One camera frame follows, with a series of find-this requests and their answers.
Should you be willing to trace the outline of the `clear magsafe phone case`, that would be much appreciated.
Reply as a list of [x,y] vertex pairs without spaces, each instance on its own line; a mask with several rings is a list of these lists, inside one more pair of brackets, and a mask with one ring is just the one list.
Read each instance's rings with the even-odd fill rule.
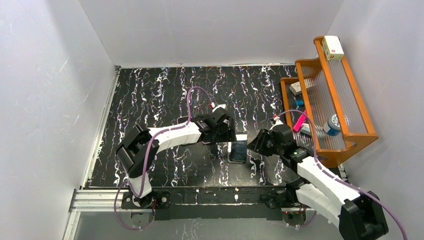
[[235,134],[235,141],[228,142],[227,155],[230,163],[244,164],[248,158],[248,134],[238,132]]

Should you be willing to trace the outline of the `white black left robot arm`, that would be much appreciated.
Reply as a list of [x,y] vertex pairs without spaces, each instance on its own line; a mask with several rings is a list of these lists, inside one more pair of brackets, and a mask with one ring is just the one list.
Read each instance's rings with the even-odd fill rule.
[[132,195],[142,199],[151,193],[148,173],[156,155],[167,149],[200,142],[226,143],[236,141],[234,117],[223,107],[212,113],[187,117],[183,123],[151,128],[135,124],[115,150],[115,157],[124,168]]

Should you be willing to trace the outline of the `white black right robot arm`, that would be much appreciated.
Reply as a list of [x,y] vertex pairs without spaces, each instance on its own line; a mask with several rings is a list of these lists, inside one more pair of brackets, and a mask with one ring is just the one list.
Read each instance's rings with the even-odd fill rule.
[[311,207],[337,227],[345,240],[376,240],[389,232],[383,208],[372,191],[360,193],[299,146],[285,124],[261,129],[247,148],[262,156],[279,156],[299,175],[286,184],[286,200]]

